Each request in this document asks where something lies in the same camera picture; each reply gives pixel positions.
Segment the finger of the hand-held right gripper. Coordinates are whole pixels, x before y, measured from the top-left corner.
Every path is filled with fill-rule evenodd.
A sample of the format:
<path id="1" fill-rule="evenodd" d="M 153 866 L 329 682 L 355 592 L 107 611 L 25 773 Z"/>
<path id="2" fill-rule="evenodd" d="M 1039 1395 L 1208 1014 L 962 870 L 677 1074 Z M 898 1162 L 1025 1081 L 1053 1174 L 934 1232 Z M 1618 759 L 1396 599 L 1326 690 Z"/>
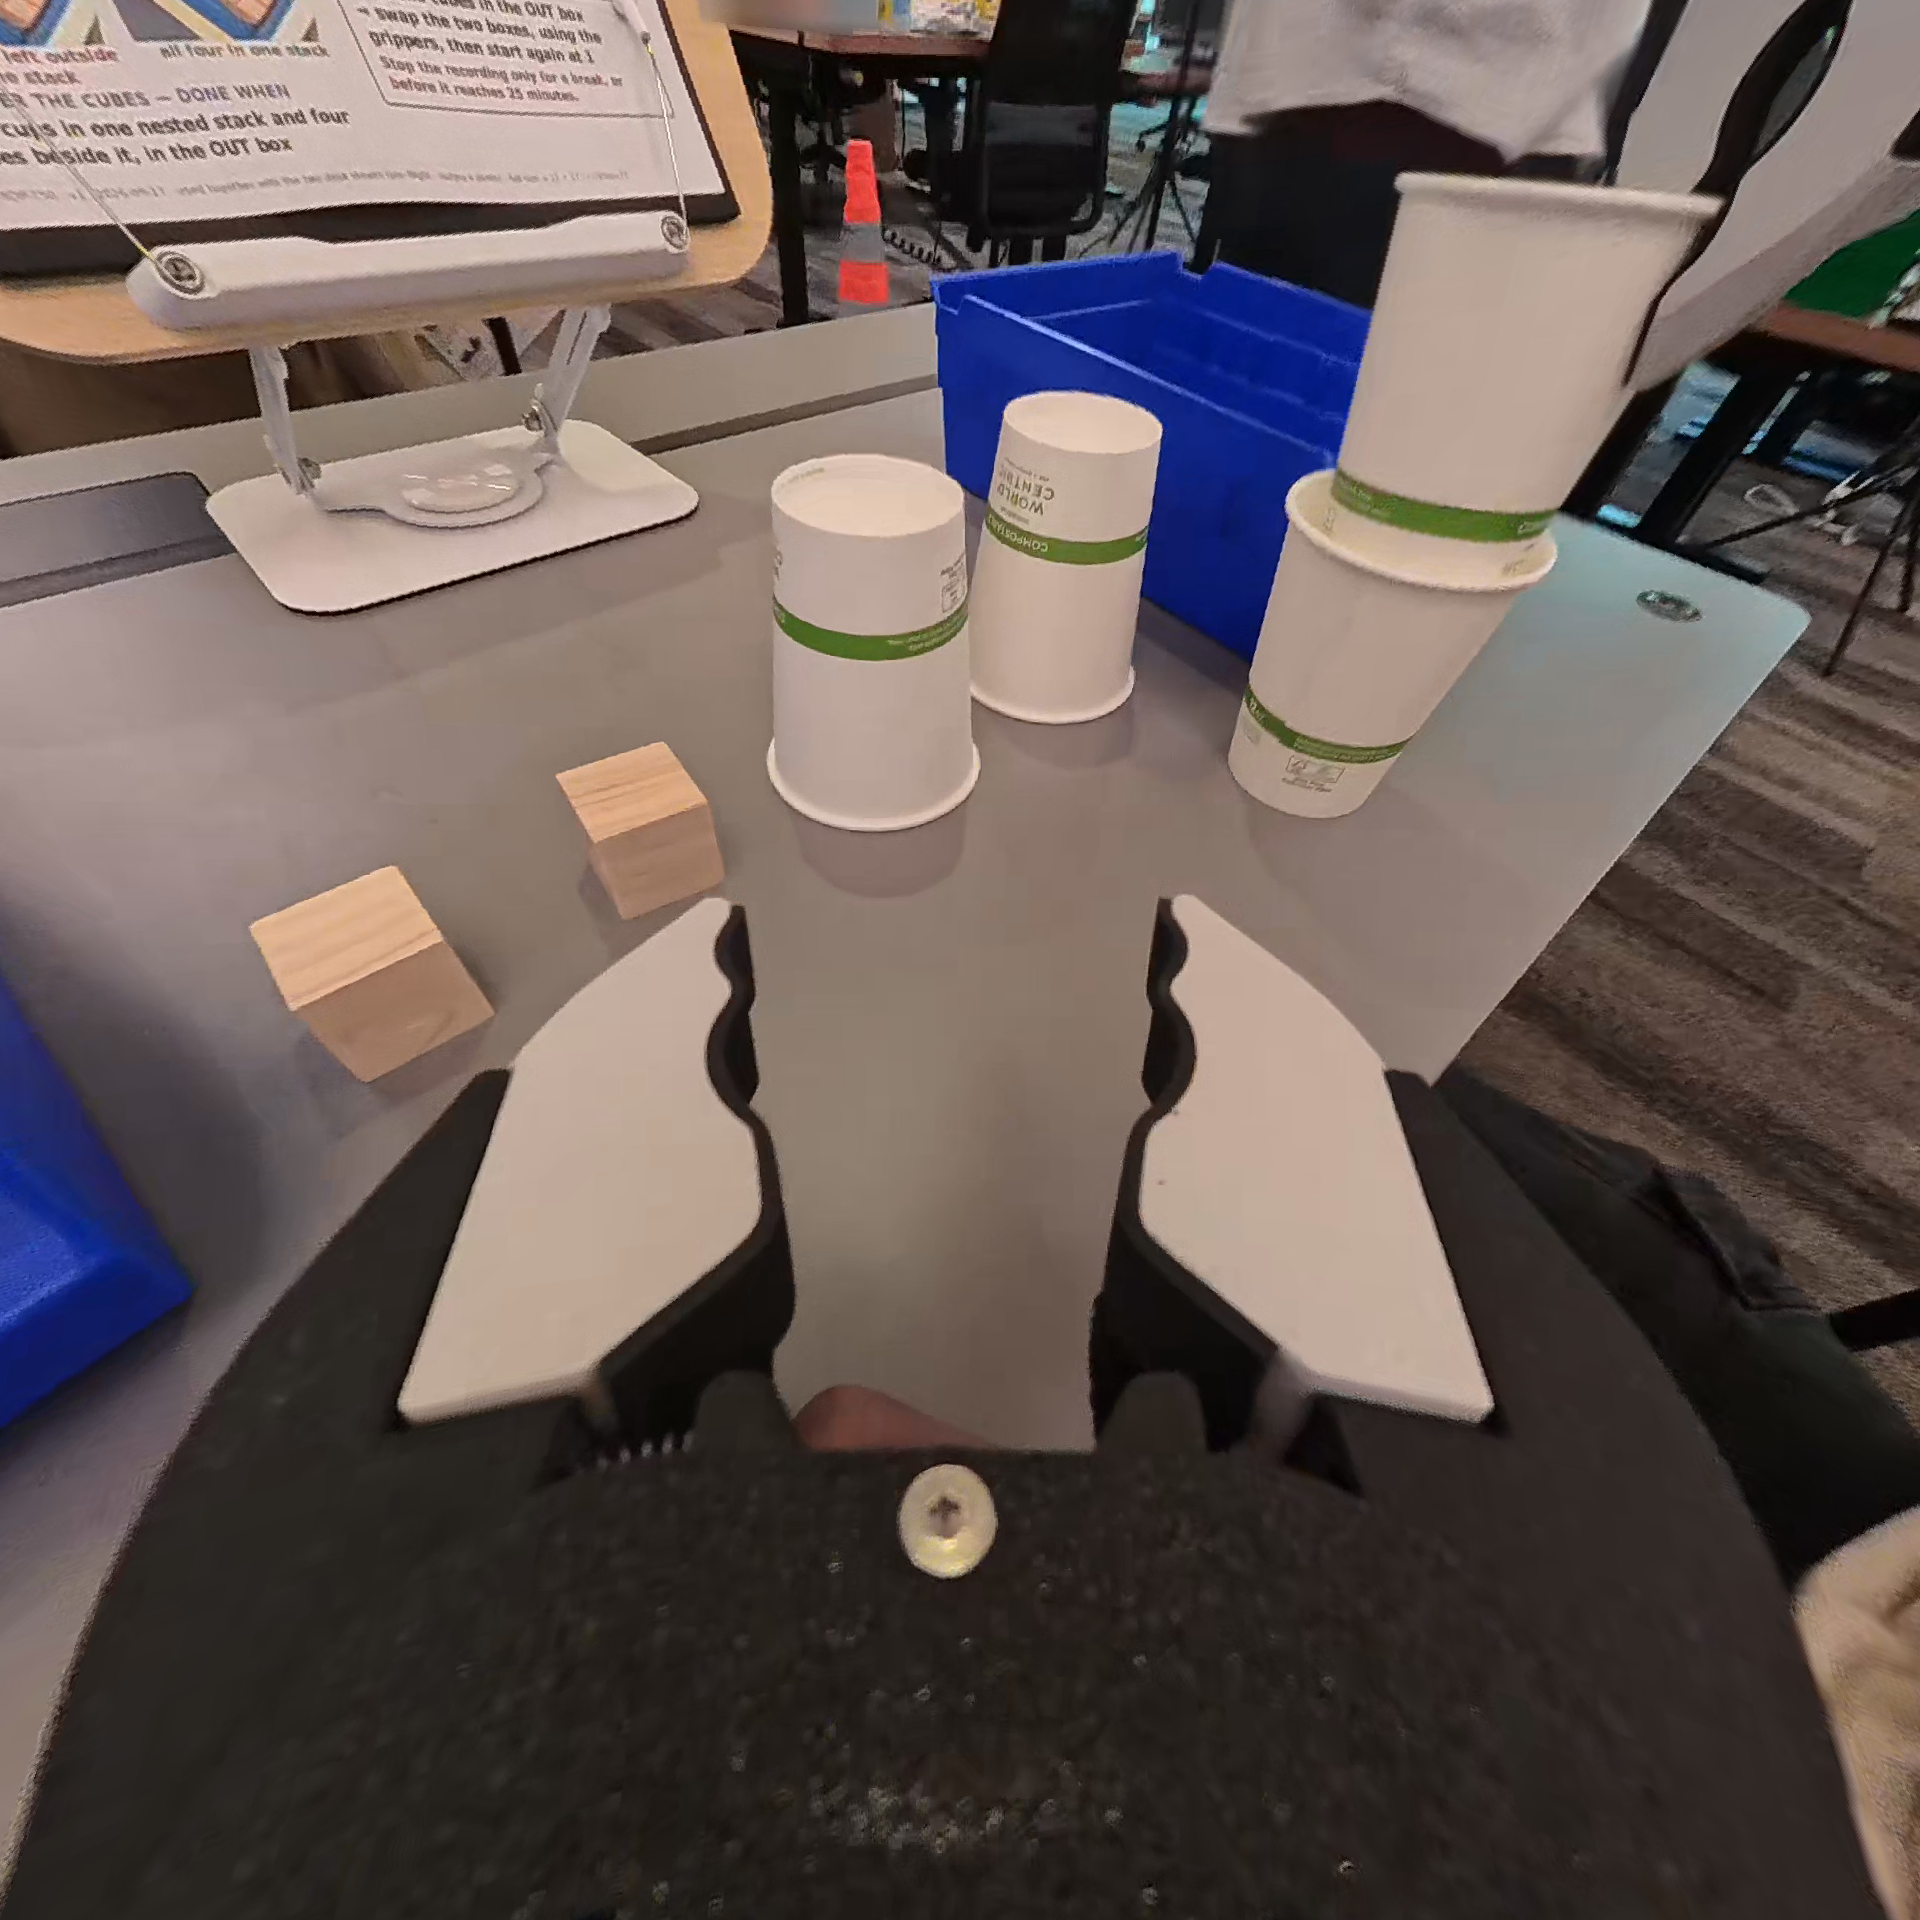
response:
<path id="1" fill-rule="evenodd" d="M 1644 391 L 1917 210 L 1915 1 L 1653 3 L 1625 82 L 1625 186 L 1720 202 L 1647 311 Z"/>

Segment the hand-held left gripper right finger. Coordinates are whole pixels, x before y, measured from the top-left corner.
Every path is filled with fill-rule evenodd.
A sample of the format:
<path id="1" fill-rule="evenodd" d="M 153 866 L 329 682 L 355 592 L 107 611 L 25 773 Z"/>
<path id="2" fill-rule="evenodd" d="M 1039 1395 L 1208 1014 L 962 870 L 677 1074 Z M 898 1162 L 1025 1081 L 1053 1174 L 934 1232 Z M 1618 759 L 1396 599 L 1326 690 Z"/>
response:
<path id="1" fill-rule="evenodd" d="M 1291 1448 L 1335 1404 L 1482 1431 L 1496 1395 L 1389 1068 L 1361 1028 L 1196 894 L 1157 901 L 1146 1107 L 1088 1327 L 1099 1438 L 1148 1376 L 1206 1448 Z"/>

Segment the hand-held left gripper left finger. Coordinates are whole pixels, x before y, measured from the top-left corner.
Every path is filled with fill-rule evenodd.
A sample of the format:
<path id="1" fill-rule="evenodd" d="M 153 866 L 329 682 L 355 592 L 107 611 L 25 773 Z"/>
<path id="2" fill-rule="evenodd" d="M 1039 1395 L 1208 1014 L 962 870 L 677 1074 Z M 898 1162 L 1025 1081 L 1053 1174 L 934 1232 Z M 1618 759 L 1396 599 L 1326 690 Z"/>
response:
<path id="1" fill-rule="evenodd" d="M 754 1111 L 747 914 L 684 910 L 515 1058 L 397 1413 L 566 1401 L 622 1448 L 768 1374 L 795 1313 L 781 1169 Z"/>

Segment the white paper cup green band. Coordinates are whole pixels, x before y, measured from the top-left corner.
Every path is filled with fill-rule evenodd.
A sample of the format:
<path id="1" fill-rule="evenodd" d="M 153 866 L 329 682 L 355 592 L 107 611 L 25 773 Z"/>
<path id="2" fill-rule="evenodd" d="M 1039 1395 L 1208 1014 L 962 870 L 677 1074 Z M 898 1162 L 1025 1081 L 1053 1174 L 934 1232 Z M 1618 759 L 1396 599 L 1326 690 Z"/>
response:
<path id="1" fill-rule="evenodd" d="M 814 822 L 888 833 L 965 801 L 969 543 L 944 471 L 823 455 L 772 483 L 768 778 Z"/>
<path id="2" fill-rule="evenodd" d="M 1551 515 L 1475 515 L 1312 471 L 1264 610 L 1229 770 L 1268 808 L 1359 808 L 1486 646 L 1546 580 Z"/>
<path id="3" fill-rule="evenodd" d="M 972 697 L 1043 726 L 1129 697 L 1162 439 L 1152 413 L 1118 397 L 1006 404 L 972 560 Z"/>
<path id="4" fill-rule="evenodd" d="M 1491 578 L 1549 530 L 1723 200 L 1403 172 L 1327 527 Z"/>

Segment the wooden cube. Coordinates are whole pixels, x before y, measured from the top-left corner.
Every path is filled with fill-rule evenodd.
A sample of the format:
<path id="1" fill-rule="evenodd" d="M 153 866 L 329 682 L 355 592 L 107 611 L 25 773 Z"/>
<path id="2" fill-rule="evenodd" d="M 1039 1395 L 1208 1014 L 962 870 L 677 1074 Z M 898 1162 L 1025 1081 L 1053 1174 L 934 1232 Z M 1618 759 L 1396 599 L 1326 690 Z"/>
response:
<path id="1" fill-rule="evenodd" d="M 633 921 L 726 879 L 710 801 L 663 741 L 557 773 L 612 908 Z"/>
<path id="2" fill-rule="evenodd" d="M 492 1002 L 417 891 L 378 868 L 255 919 L 285 1005 L 359 1082 L 492 1021 Z"/>

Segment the black seat chair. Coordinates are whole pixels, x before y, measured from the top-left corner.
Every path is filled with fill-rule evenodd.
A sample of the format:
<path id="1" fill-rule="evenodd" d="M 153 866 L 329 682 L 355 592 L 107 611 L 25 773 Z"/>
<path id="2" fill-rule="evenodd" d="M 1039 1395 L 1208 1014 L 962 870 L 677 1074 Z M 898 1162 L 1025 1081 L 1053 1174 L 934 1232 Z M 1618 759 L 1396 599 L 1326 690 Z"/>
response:
<path id="1" fill-rule="evenodd" d="M 1461 1067 L 1437 1091 L 1637 1323 L 1723 1453 L 1783 1582 L 1917 1510 L 1917 1425 L 1862 1360 L 1917 1339 L 1917 1290 L 1818 1311 L 1707 1177 Z"/>

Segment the blue plastic bin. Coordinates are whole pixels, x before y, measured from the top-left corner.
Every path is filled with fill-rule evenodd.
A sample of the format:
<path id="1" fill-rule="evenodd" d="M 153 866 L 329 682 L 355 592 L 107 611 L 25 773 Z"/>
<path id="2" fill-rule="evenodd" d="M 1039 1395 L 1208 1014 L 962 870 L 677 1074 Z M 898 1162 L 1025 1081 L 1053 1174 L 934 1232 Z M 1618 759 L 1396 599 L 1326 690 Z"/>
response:
<path id="1" fill-rule="evenodd" d="M 1285 493 L 1335 464 L 1371 314 L 1152 251 L 932 282 L 948 471 L 985 497 L 1004 407 L 1092 391 L 1164 428 L 1143 595 L 1252 659 L 1282 555 Z"/>
<path id="2" fill-rule="evenodd" d="M 79 1091 L 2 989 L 2 1424 L 192 1292 Z"/>

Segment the instruction sheet on stand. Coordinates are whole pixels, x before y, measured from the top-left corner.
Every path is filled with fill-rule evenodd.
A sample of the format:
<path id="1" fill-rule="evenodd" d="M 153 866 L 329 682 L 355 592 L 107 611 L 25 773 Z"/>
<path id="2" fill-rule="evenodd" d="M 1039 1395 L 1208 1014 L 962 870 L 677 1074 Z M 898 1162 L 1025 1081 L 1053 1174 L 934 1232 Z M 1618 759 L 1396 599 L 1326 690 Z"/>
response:
<path id="1" fill-rule="evenodd" d="M 155 246 L 127 230 L 4 235 L 4 451 L 26 455 L 239 407 L 250 370 L 271 458 L 211 483 L 218 530 L 290 611 L 339 613 L 684 520 L 698 495 L 610 428 L 575 418 L 617 304 L 731 284 L 770 233 L 772 188 L 730 35 L 659 3 L 731 181 L 737 214 L 670 205 L 434 210 L 404 224 L 239 223 Z M 440 321 L 557 312 L 515 420 L 322 460 L 301 393 L 376 391 L 394 349 Z"/>

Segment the black office chair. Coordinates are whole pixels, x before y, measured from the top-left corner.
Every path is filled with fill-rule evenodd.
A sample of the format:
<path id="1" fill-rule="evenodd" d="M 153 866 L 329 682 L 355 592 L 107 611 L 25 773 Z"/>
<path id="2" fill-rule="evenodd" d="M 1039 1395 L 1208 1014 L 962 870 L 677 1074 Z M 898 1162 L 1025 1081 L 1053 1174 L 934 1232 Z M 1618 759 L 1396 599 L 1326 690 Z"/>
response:
<path id="1" fill-rule="evenodd" d="M 1006 1 L 965 94 L 948 216 L 990 265 L 1060 261 L 1101 216 L 1132 1 Z"/>

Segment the person's beige clothing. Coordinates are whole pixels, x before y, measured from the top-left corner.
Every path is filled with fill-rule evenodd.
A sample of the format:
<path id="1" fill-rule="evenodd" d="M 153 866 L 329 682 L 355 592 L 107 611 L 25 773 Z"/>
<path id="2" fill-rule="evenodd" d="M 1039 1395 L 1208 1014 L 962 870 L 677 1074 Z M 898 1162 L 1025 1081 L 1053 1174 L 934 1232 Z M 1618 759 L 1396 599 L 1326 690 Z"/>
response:
<path id="1" fill-rule="evenodd" d="M 1881 1905 L 1918 1914 L 1918 1510 L 1825 1555 L 1793 1619 Z"/>

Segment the orange traffic cone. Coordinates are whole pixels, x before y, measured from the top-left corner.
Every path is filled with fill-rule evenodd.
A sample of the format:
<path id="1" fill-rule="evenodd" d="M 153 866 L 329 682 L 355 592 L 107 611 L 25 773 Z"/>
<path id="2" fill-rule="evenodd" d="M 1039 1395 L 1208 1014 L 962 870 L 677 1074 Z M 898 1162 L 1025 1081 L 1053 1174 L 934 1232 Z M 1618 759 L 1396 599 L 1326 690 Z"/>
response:
<path id="1" fill-rule="evenodd" d="M 876 158 L 865 137 L 844 145 L 844 203 L 839 231 L 837 304 L 851 312 L 891 298 Z"/>

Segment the printed instruction sheet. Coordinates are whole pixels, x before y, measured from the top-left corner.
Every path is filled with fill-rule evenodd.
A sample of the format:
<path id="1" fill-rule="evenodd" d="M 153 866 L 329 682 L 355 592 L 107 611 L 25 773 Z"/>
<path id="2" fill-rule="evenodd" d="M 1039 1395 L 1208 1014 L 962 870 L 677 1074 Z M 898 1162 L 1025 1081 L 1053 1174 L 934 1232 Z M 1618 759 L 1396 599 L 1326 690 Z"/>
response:
<path id="1" fill-rule="evenodd" d="M 659 3 L 4 3 L 4 235 L 737 214 Z"/>

